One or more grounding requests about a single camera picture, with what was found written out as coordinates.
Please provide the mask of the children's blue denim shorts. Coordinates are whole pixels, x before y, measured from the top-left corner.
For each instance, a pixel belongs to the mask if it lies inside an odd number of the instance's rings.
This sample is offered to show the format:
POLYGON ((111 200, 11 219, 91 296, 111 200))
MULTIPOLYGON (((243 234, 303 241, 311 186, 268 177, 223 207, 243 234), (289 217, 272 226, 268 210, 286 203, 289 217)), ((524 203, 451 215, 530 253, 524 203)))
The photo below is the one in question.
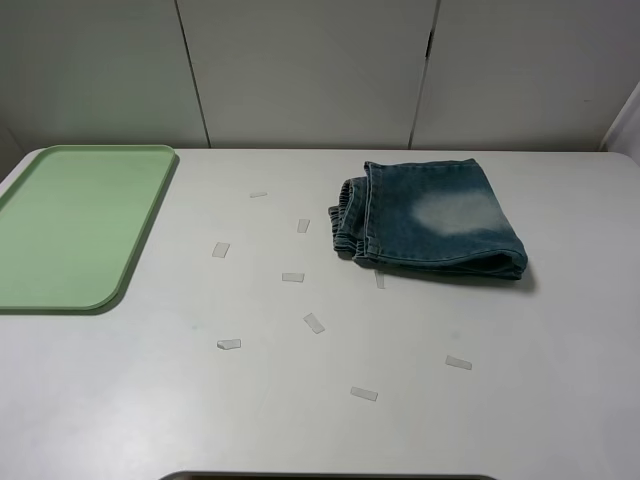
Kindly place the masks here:
POLYGON ((525 247, 473 159, 382 165, 344 181, 334 251, 366 267, 519 280, 525 247))

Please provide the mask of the clear tape piece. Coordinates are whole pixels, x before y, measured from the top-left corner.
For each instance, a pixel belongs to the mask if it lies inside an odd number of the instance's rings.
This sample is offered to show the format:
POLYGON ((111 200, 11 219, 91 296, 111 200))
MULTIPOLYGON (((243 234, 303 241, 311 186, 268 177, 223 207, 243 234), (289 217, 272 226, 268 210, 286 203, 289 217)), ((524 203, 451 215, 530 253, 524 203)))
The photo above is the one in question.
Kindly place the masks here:
POLYGON ((306 233, 310 225, 309 219, 300 219, 298 221, 297 232, 298 233, 306 233))
POLYGON ((377 288, 378 289, 384 289, 385 288, 384 273, 382 271, 380 271, 380 270, 375 270, 374 274, 375 274, 377 288))
POLYGON ((240 339, 225 339, 217 342, 217 348, 223 351, 239 349, 242 346, 240 339))
POLYGON ((305 279, 305 274, 301 272, 284 272, 281 275, 283 282, 302 283, 305 279))
POLYGON ((464 369, 468 371, 472 370, 471 362, 453 357, 451 355, 446 356, 445 364, 454 368, 464 369))
POLYGON ((367 389, 363 389, 360 387, 355 387, 353 386, 350 389, 350 394, 352 396, 361 398, 361 399, 365 399, 367 401, 371 401, 371 402, 376 402, 377 398, 378 398, 378 393, 375 391, 371 391, 371 390, 367 390, 367 389))
POLYGON ((318 318, 313 313, 309 313, 306 316, 304 316, 303 321, 315 334, 320 334, 325 331, 324 325, 318 320, 318 318))
POLYGON ((229 243, 217 242, 212 251, 213 258, 225 258, 230 248, 229 243))

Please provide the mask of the light green plastic tray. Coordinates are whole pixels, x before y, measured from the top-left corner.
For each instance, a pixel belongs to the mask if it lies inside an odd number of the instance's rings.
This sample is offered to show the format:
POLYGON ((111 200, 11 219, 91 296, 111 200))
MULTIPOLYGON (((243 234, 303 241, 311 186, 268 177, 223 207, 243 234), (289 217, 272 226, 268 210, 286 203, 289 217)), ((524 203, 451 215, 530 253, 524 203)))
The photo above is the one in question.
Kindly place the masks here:
POLYGON ((1 311, 92 313, 111 303, 177 164, 164 145, 40 151, 1 196, 1 311))

